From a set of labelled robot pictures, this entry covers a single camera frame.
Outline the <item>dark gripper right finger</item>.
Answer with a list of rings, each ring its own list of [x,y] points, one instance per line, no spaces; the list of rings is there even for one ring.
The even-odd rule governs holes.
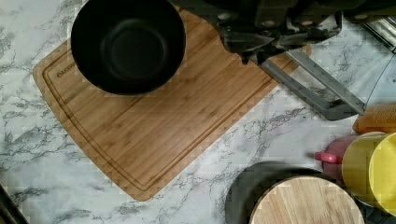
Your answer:
[[[299,0],[292,13],[292,24],[310,41],[338,35],[342,19],[368,23],[395,15],[395,0]]]

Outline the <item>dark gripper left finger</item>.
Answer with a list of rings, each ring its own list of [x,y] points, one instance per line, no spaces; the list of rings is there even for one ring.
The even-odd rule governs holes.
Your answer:
[[[259,63],[299,45],[287,40],[295,35],[287,25],[299,0],[170,0],[172,4],[211,24],[223,47],[238,54],[243,64],[252,57]]]

